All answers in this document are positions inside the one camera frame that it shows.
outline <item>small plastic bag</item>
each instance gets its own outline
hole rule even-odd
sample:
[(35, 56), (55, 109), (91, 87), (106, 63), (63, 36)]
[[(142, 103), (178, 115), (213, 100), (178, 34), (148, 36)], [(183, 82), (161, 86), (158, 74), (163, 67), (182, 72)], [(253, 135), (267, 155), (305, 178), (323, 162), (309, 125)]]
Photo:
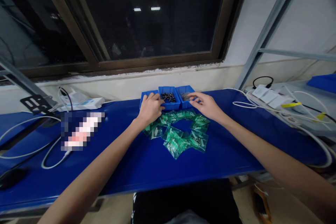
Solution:
[(190, 139), (189, 142), (191, 143), (191, 146), (199, 150), (202, 153), (205, 153), (205, 149), (207, 147), (209, 136), (206, 134), (203, 134), (199, 131), (192, 130), (190, 133)]
[(208, 130), (208, 127), (209, 127), (209, 123), (208, 124), (204, 124), (204, 125), (200, 125), (198, 124), (197, 121), (193, 121), (190, 128), (192, 130), (195, 130), (195, 131), (199, 131), (199, 132), (202, 132), (202, 133), (205, 133), (207, 130)]
[(171, 153), (173, 158), (177, 159), (181, 153), (187, 149), (188, 143), (173, 131), (163, 145)]
[(170, 120), (169, 120), (169, 116), (167, 114), (168, 113), (162, 112), (161, 116), (156, 120), (156, 122), (161, 126), (169, 127), (170, 126)]
[(156, 125), (156, 127), (152, 130), (152, 132), (149, 135), (149, 139), (152, 140), (154, 138), (162, 137), (162, 126)]
[(198, 114), (194, 117), (194, 121), (197, 122), (198, 125), (208, 124), (210, 121), (203, 115)]
[(164, 135), (161, 137), (163, 140), (167, 140), (169, 138), (169, 136), (172, 133), (176, 133), (179, 137), (181, 137), (183, 135), (183, 131), (174, 128), (173, 126), (169, 126), (166, 130), (166, 132), (164, 133)]
[(176, 118), (176, 112), (174, 110), (167, 113), (168, 120), (171, 124), (177, 123), (178, 119)]
[(175, 115), (176, 115), (176, 119), (179, 121), (179, 120), (182, 120), (185, 118), (185, 115), (184, 115), (184, 110), (181, 110), (179, 112), (175, 112)]
[(190, 94), (190, 92), (181, 93), (181, 97), (183, 101), (188, 101), (190, 99), (188, 94)]
[(158, 123), (156, 121), (152, 122), (142, 132), (144, 132), (146, 136), (149, 136), (153, 129), (157, 126), (157, 124)]
[(184, 111), (184, 116), (187, 121), (191, 121), (196, 116), (196, 112), (194, 109), (188, 109)]

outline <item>yellow tag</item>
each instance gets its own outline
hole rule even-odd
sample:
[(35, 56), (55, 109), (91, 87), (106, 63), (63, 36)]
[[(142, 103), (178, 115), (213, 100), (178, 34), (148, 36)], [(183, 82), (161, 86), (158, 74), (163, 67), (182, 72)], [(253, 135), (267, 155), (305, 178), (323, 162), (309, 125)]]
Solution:
[(316, 117), (320, 120), (320, 121), (322, 121), (324, 118), (325, 118), (325, 113), (321, 113), (321, 114), (319, 114), (319, 115), (317, 115)]
[(289, 104), (282, 104), (281, 107), (295, 107), (297, 105), (302, 105), (302, 103), (289, 103)]

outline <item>metal shelf frame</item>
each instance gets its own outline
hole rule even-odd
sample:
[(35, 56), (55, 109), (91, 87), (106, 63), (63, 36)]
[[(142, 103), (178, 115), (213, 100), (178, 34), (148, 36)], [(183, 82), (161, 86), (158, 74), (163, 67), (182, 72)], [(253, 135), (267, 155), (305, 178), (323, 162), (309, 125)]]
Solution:
[(336, 62), (336, 54), (312, 54), (306, 52), (266, 48), (291, 3), (292, 0), (275, 1), (275, 4), (265, 22), (265, 25), (259, 34), (259, 37), (250, 53), (250, 56), (247, 59), (243, 71), (236, 82), (236, 89), (242, 90), (244, 88), (250, 74), (253, 72), (254, 68), (256, 67), (264, 53)]

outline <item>small blue bin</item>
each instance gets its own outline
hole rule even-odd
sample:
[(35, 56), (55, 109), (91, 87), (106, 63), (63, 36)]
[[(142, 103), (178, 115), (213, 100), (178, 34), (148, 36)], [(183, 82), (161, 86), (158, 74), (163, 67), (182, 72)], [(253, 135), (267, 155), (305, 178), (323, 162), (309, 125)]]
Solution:
[(159, 87), (160, 96), (163, 93), (173, 93), (176, 101), (175, 103), (163, 103), (162, 106), (165, 107), (165, 110), (178, 110), (180, 108), (181, 99), (175, 87)]
[(141, 108), (141, 103), (142, 103), (142, 100), (144, 98), (144, 95), (149, 96), (151, 93), (157, 94), (157, 93), (159, 93), (159, 91), (157, 91), (157, 90), (151, 90), (151, 91), (142, 92), (141, 93), (141, 100), (140, 100), (139, 109)]
[(307, 85), (336, 93), (336, 74), (314, 76)]
[(195, 92), (195, 90), (191, 87), (191, 86), (181, 86), (176, 88), (176, 91), (178, 92), (178, 95), (180, 97), (181, 103), (182, 103), (182, 109), (187, 109), (189, 107), (193, 107), (189, 101), (183, 101), (183, 98), (181, 96), (181, 94), (183, 93), (192, 93)]

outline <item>hand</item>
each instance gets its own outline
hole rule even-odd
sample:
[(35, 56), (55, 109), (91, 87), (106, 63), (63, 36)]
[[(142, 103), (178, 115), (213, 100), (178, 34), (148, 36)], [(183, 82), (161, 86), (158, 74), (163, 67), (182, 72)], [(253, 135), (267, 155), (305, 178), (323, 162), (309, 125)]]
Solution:
[(206, 117), (218, 122), (222, 116), (226, 115), (220, 107), (218, 107), (212, 96), (200, 92), (193, 92), (188, 94), (188, 96), (190, 97), (190, 104)]
[(161, 111), (165, 109), (165, 107), (161, 106), (164, 102), (164, 100), (160, 99), (160, 95), (158, 93), (156, 95), (154, 95), (154, 93), (150, 93), (148, 97), (147, 95), (144, 95), (137, 119), (143, 122), (145, 127), (147, 127), (161, 115)]

